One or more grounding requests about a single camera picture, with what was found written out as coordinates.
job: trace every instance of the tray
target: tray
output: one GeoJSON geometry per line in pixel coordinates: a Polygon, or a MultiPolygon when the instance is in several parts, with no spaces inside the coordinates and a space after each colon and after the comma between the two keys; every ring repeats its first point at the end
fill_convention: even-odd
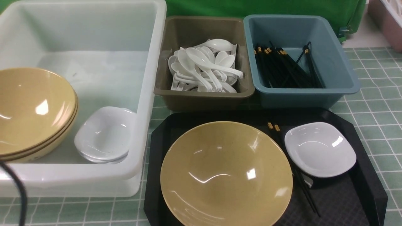
{"type": "Polygon", "coordinates": [[[311,189],[322,215],[308,205],[301,189],[294,186],[291,201],[275,226],[383,226],[388,196],[353,125],[324,109],[276,109],[256,111],[214,111],[176,113],[152,133],[144,211],[151,226],[183,226],[167,208],[160,189],[160,169],[172,143],[189,129],[211,121],[236,121],[267,133],[268,121],[283,131],[311,122],[335,126],[356,152],[357,163],[343,175],[327,179],[329,186],[311,189]]]}

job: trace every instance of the brown plastic bin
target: brown plastic bin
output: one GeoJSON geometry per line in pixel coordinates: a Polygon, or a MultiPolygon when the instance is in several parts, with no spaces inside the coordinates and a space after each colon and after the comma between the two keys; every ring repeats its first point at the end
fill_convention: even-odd
{"type": "Polygon", "coordinates": [[[154,93],[162,96],[167,108],[172,111],[231,110],[253,95],[254,90],[242,19],[209,16],[166,18],[154,93]],[[207,39],[226,39],[238,45],[235,66],[244,73],[244,78],[234,86],[238,93],[170,90],[173,77],[169,72],[169,57],[180,47],[192,47],[207,39]]]}

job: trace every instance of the white plastic bin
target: white plastic bin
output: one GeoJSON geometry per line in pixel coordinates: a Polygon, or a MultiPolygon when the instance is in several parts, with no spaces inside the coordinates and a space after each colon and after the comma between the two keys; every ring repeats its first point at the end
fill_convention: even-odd
{"type": "MultiPolygon", "coordinates": [[[[24,0],[0,15],[0,69],[40,67],[67,80],[80,109],[49,155],[11,164],[29,196],[131,196],[141,181],[166,3],[162,0],[24,0]],[[104,106],[137,113],[134,142],[118,164],[91,164],[76,151],[82,123],[104,106]]],[[[0,196],[18,196],[0,171],[0,196]]]]}

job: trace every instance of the stack of dishes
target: stack of dishes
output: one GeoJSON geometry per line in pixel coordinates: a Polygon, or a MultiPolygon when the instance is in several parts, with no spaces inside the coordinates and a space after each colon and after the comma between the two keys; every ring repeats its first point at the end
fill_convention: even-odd
{"type": "Polygon", "coordinates": [[[54,150],[78,113],[69,82],[39,68],[0,71],[0,160],[28,162],[54,150]]]}

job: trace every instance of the tiled surface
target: tiled surface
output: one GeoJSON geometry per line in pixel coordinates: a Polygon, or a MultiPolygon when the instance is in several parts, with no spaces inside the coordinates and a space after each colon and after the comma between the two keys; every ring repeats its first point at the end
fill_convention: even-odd
{"type": "MultiPolygon", "coordinates": [[[[332,108],[355,125],[390,199],[385,226],[402,225],[402,54],[388,48],[345,49],[362,89],[332,108]]],[[[240,109],[259,109],[258,97],[240,109]]],[[[171,112],[155,97],[150,132],[171,112]]],[[[27,225],[149,226],[142,210],[149,140],[140,191],[129,198],[31,198],[27,225]]],[[[16,225],[19,200],[0,198],[0,226],[16,225]]]]}

